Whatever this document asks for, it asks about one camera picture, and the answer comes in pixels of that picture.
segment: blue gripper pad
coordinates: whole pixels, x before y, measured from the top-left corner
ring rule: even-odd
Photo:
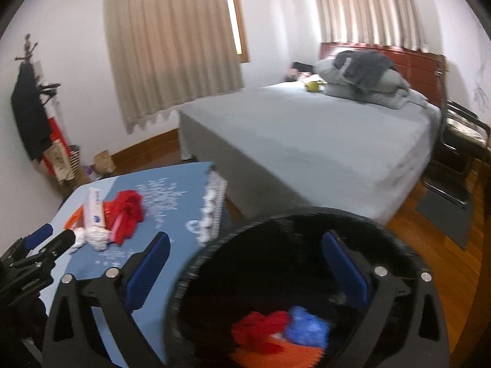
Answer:
[[[141,262],[126,282],[124,307],[132,312],[143,307],[145,300],[170,255],[170,239],[165,232],[159,232],[141,253],[132,255],[125,266]]]
[[[32,250],[38,247],[42,242],[53,235],[53,227],[51,224],[45,224],[31,235],[27,236],[24,241],[24,247],[27,250]]]
[[[351,307],[362,312],[369,306],[369,284],[334,231],[324,234],[322,253]]]

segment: black coat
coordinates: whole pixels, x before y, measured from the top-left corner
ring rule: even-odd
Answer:
[[[12,93],[12,111],[19,135],[31,160],[40,160],[51,145],[51,128],[36,87],[33,65],[21,63]]]

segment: black bucket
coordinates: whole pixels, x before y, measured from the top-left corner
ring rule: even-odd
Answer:
[[[414,279],[429,272],[423,259],[392,232],[373,221],[328,208],[307,209],[255,221],[208,244],[183,270],[170,296],[164,322],[168,364],[239,366],[231,327],[252,311],[264,315],[293,306],[327,320],[333,330],[317,366],[327,366],[363,319],[349,307],[321,250],[335,230],[346,246],[372,267]],[[439,314],[441,306],[435,307]],[[411,298],[395,303],[366,366],[377,366],[403,347]]]

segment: curtain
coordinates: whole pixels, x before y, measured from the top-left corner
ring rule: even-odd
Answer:
[[[184,102],[243,87],[227,0],[104,0],[128,132]]]
[[[325,41],[427,52],[414,0],[318,0]]]

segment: crumpled blue paper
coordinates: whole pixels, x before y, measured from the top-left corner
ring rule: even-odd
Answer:
[[[289,342],[324,350],[327,348],[327,337],[331,331],[327,322],[299,306],[292,307],[288,313],[292,320],[283,335]]]

